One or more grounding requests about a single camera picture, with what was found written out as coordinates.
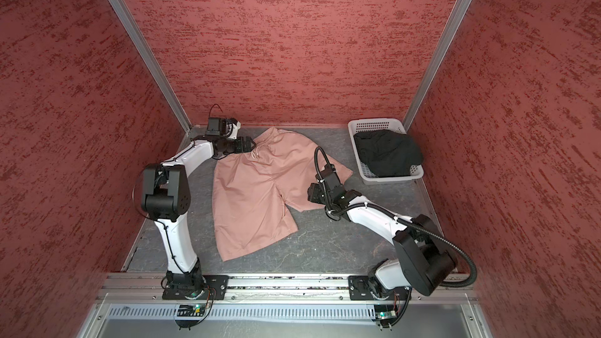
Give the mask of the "pink shorts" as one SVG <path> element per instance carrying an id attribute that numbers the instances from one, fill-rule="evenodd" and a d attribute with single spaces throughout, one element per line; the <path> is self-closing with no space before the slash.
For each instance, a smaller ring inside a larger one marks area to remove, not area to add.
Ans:
<path id="1" fill-rule="evenodd" d="M 317 144 L 294 131 L 269 128 L 250 153 L 233 154 L 214 169 L 212 213 L 217 249 L 230 261 L 266 248 L 297 232 L 292 210 L 312 211 Z"/>

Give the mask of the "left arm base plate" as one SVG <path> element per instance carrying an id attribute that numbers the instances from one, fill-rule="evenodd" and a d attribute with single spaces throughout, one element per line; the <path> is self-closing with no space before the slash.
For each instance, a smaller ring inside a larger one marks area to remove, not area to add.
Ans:
<path id="1" fill-rule="evenodd" d="M 167 281 L 164 278 L 161 282 L 163 287 L 162 299 L 183 301 L 223 300 L 228 281 L 228 275 L 204 275 L 203 285 L 189 286 L 177 284 L 175 281 Z"/>

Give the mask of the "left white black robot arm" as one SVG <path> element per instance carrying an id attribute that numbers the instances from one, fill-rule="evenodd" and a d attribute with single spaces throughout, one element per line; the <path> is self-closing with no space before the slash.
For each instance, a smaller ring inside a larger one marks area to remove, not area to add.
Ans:
<path id="1" fill-rule="evenodd" d="M 250 153 L 255 141 L 239 137 L 238 129 L 216 136 L 199 136 L 184 150 L 142 172 L 141 208 L 160 230 L 167 255 L 164 296 L 166 300 L 196 300 L 207 297 L 211 288 L 203 277 L 189 233 L 188 212 L 192 195 L 188 177 L 217 154 Z"/>

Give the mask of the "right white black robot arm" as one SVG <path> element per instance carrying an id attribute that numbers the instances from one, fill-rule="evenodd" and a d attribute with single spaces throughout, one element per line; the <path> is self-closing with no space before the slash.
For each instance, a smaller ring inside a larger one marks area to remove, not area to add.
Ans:
<path id="1" fill-rule="evenodd" d="M 384 300 L 402 288 L 430 296 L 439 286 L 463 287 L 447 280 L 458 259 L 455 249 L 429 217 L 405 217 L 376 205 L 360 192 L 344 188 L 336 168 L 327 164 L 316 172 L 308 188 L 308 200 L 325 206 L 330 219 L 361 225 L 388 241 L 396 258 L 381 261 L 367 275 L 366 286 L 374 298 Z"/>

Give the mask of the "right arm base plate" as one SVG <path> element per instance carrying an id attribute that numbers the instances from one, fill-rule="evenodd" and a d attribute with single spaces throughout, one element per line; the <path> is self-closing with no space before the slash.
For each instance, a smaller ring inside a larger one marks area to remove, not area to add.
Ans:
<path id="1" fill-rule="evenodd" d="M 375 275 L 349 275 L 347 281 L 351 300 L 405 300 L 409 295 L 405 287 L 386 289 Z"/>

